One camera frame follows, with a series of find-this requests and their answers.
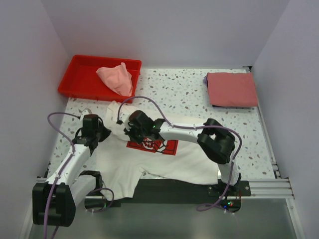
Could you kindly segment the white graphic t-shirt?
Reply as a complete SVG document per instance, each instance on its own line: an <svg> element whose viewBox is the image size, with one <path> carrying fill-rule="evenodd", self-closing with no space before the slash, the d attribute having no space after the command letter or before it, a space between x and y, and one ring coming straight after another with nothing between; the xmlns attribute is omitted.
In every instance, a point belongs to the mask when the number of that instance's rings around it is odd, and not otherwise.
<svg viewBox="0 0 319 239"><path fill-rule="evenodd" d="M208 159L200 146L180 140L150 141L138 145L129 141L123 125L118 125L117 113L133 113L134 106L119 107L113 101L106 109L104 125L110 136L97 149L97 171L101 173L107 200L131 198L141 176L153 174L192 184L216 184L218 166Z"/></svg>

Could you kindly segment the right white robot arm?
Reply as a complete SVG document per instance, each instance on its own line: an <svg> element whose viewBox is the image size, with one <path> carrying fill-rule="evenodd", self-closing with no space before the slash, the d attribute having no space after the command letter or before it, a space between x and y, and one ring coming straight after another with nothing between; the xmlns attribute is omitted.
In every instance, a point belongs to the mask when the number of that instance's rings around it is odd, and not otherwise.
<svg viewBox="0 0 319 239"><path fill-rule="evenodd" d="M146 138L198 144L208 159L218 165L223 192L232 196L239 191L241 174L235 168L235 157L242 146L242 139L236 131L223 127L214 119L208 119L202 125L177 125L166 119L153 120L140 110L131 114L120 113L118 123L121 122L125 135L138 144Z"/></svg>

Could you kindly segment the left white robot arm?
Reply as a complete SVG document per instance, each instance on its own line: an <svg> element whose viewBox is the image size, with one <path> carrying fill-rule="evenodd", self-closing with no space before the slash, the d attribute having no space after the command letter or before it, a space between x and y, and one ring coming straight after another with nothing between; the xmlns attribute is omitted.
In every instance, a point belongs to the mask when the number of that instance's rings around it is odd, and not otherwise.
<svg viewBox="0 0 319 239"><path fill-rule="evenodd" d="M103 191L99 171L83 170L100 142L111 131L95 114L80 117L82 127L70 141L71 146L56 171L32 190L32 219L36 225L68 227L72 224L76 208L88 195Z"/></svg>

